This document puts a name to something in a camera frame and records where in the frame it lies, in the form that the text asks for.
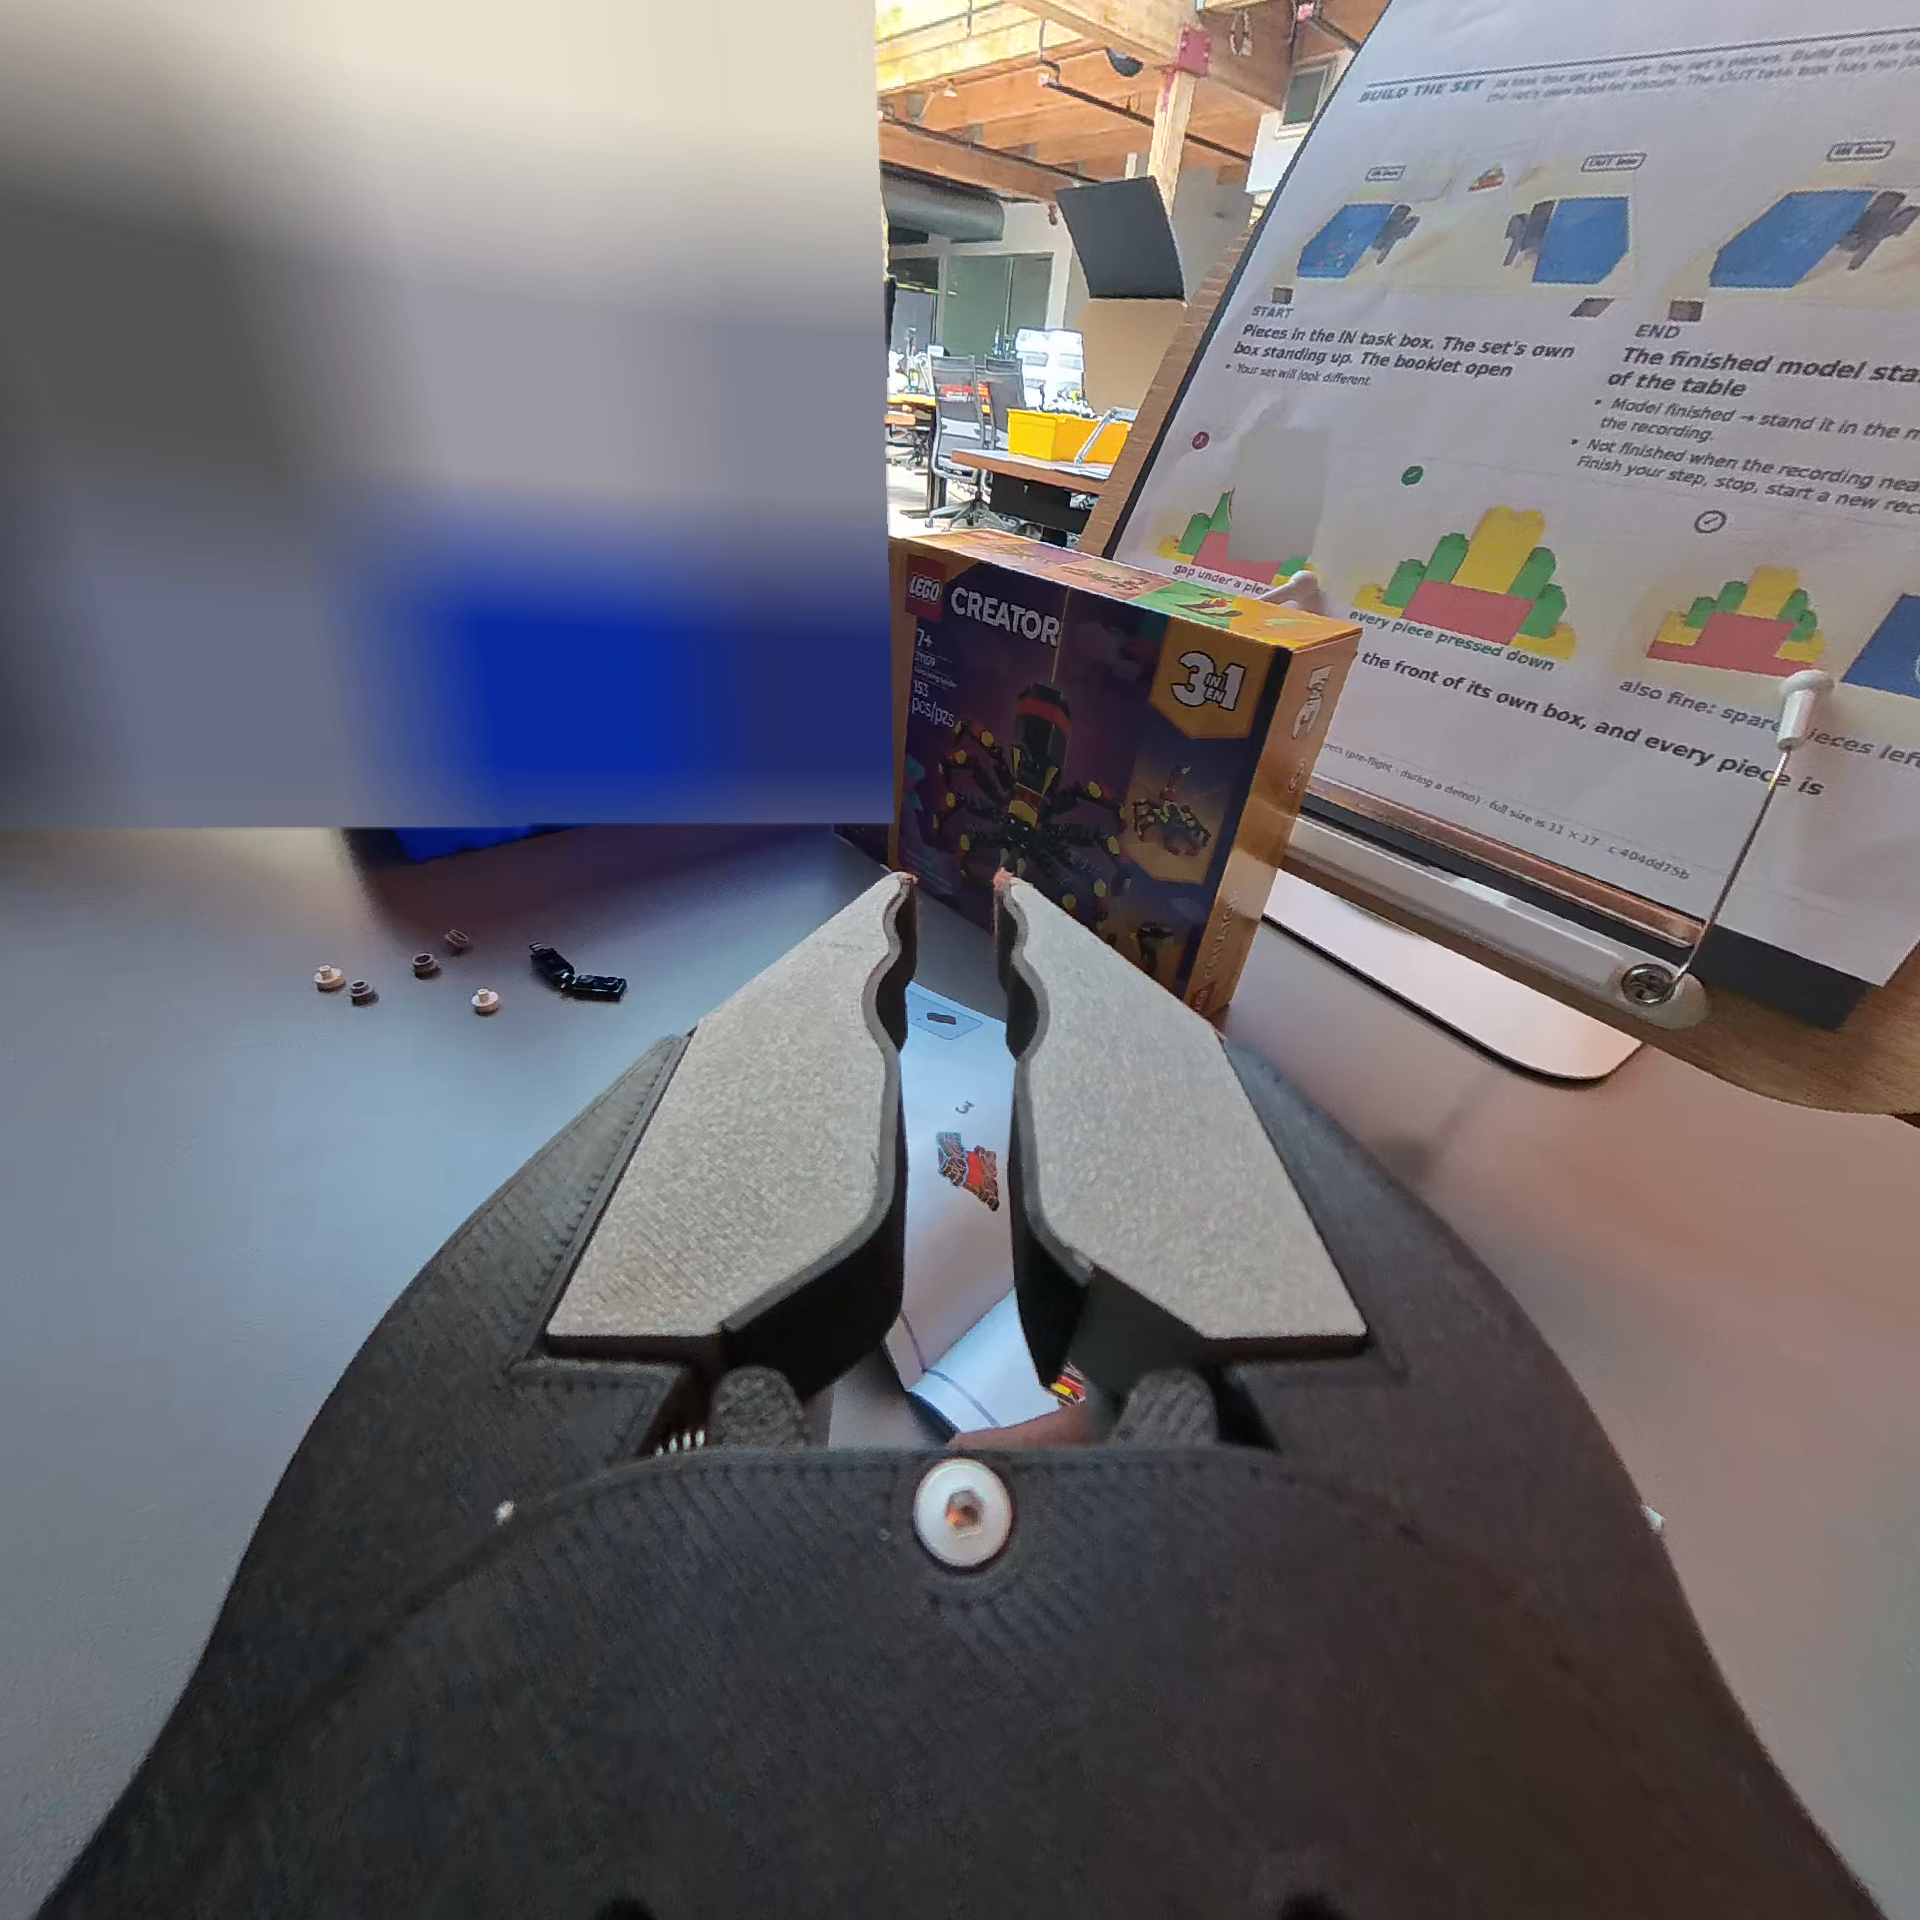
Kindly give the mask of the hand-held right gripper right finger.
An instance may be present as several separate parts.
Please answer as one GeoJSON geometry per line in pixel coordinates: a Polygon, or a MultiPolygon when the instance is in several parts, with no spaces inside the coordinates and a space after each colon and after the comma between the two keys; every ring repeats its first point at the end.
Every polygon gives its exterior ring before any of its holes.
{"type": "Polygon", "coordinates": [[[1034,883],[995,897],[1016,1298],[1041,1372],[1363,1350],[1367,1323],[1214,1026],[1034,883]]]}

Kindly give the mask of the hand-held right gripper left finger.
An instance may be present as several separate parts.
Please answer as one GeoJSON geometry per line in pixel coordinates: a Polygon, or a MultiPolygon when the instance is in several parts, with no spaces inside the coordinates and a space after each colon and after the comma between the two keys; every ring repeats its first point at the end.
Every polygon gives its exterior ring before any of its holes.
{"type": "Polygon", "coordinates": [[[899,1318],[916,885],[890,876],[703,1020],[544,1323],[556,1356],[778,1372],[810,1401],[899,1318]]]}

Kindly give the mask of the lego instruction booklet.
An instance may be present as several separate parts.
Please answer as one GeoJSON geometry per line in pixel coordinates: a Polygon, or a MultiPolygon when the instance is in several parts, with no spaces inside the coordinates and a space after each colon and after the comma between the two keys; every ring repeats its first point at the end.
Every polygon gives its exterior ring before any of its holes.
{"type": "Polygon", "coordinates": [[[1083,1401],[1078,1372],[1042,1380],[1019,1323],[1009,1173],[1018,1065],[1004,1022],[912,982],[899,1060],[903,1309],[886,1350],[900,1387],[950,1433],[1083,1401]]]}

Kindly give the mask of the lego set box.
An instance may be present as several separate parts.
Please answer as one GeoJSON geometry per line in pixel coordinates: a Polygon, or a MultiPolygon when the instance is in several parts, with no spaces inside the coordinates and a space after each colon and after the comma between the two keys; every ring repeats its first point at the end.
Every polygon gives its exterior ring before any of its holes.
{"type": "Polygon", "coordinates": [[[897,820],[844,835],[979,926],[1023,877],[1225,1018],[1358,626],[1004,532],[890,566],[897,820]]]}

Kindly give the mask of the white flat stand base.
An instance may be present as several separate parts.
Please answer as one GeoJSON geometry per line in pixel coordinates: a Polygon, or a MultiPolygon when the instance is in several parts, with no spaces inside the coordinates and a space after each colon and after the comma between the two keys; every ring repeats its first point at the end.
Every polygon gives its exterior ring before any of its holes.
{"type": "Polygon", "coordinates": [[[1514,1073],[1596,1086],[1644,1043],[1483,963],[1286,874],[1265,922],[1514,1073]]]}

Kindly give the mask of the blue task box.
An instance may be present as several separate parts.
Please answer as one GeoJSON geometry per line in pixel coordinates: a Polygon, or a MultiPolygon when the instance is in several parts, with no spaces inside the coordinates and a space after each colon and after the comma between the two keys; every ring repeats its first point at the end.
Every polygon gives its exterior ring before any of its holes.
{"type": "Polygon", "coordinates": [[[556,833],[567,833],[567,827],[551,822],[513,827],[343,827],[343,838],[352,858],[363,866],[388,868],[516,845],[556,833]]]}

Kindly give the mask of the wooden document stand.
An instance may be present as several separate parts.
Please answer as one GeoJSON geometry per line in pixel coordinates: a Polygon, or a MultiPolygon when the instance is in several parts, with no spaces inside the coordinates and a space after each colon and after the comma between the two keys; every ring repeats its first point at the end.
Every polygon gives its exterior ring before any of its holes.
{"type": "Polygon", "coordinates": [[[1424,913],[1418,898],[1406,901],[1392,885],[1380,885],[1385,868],[1412,876],[1426,898],[1439,897],[1443,888],[1458,893],[1458,876],[1383,848],[1369,836],[1306,813],[1292,827],[1282,868],[1402,928],[1432,952],[1449,952],[1483,974],[1502,977],[1534,997],[1665,1050],[1735,1088],[1822,1114],[1918,1123],[1915,953],[1903,961],[1890,982],[1870,987],[1841,1028],[1804,1024],[1735,990],[1707,990],[1703,1020],[1673,1026],[1644,1020],[1609,993],[1593,993],[1580,980],[1534,966],[1524,956],[1483,942],[1474,928],[1424,913]]]}

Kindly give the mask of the background work table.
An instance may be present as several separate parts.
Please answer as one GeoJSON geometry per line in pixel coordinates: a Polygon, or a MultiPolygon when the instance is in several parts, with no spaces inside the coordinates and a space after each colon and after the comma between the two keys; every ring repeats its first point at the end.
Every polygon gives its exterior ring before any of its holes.
{"type": "Polygon", "coordinates": [[[980,446],[956,449],[952,466],[976,481],[983,515],[1062,547],[1080,545],[1114,473],[1111,465],[1056,465],[980,446]]]}

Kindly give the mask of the yellow storage bins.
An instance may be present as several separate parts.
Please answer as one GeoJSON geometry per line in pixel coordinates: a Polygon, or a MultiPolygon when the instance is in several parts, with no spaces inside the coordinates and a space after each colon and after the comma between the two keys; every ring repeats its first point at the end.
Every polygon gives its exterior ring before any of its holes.
{"type": "Polygon", "coordinates": [[[1134,414],[1075,417],[1012,406],[1004,419],[1004,451],[1030,461],[1066,466],[1115,466],[1134,427],[1134,414]]]}

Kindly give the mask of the printed task instruction sheet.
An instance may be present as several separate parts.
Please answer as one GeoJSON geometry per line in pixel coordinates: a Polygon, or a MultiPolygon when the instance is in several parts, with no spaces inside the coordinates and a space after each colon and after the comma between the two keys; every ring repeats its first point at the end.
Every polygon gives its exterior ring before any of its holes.
{"type": "Polygon", "coordinates": [[[1115,549],[1310,566],[1323,780],[1884,985],[1915,946],[1918,10],[1390,4],[1115,549]]]}

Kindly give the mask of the black tilted panel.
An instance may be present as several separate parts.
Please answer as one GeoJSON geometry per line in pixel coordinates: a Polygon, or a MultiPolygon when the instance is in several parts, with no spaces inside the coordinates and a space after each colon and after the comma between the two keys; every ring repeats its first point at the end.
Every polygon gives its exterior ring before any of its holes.
{"type": "Polygon", "coordinates": [[[1152,176],[1066,186],[1055,198],[1091,301],[1182,301],[1185,262],[1152,176]]]}

